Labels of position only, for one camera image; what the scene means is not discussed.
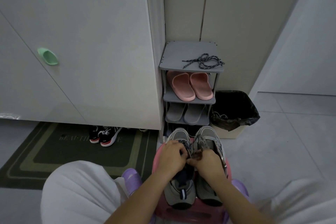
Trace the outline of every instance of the green cabinet handle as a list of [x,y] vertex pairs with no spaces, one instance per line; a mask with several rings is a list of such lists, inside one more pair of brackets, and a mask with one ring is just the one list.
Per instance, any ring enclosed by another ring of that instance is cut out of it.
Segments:
[[46,48],[39,48],[37,50],[42,60],[49,66],[58,65],[58,60],[55,54]]

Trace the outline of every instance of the black trash bag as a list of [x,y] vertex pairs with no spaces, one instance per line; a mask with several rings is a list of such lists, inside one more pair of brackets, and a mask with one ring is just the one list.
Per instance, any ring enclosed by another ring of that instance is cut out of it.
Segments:
[[217,127],[231,131],[242,125],[255,124],[260,118],[257,108],[243,91],[216,91],[215,97],[210,120]]

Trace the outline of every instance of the gray tiled floor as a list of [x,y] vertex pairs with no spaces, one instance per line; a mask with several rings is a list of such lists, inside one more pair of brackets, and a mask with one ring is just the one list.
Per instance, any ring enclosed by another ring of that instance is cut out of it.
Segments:
[[[222,140],[233,177],[254,202],[293,179],[336,181],[336,97],[258,93],[254,103],[260,120],[238,139]],[[36,124],[0,119],[0,165]],[[0,223],[40,223],[41,191],[0,188],[0,199]]]

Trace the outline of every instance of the white door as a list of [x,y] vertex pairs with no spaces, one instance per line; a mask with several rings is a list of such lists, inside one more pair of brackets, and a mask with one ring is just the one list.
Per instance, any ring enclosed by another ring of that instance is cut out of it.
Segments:
[[0,9],[89,124],[161,128],[147,0],[0,0]]
[[282,34],[259,91],[336,95],[336,0],[299,0]]
[[1,14],[0,118],[85,124]]

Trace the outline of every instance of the green door mat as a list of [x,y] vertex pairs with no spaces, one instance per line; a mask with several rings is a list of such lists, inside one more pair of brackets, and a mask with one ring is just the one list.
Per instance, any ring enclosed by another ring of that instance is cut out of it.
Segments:
[[102,147],[90,143],[87,125],[40,122],[0,169],[0,186],[42,189],[56,168],[77,160],[103,166],[113,179],[135,168],[144,181],[152,173],[157,138],[157,130],[123,128],[113,145]]

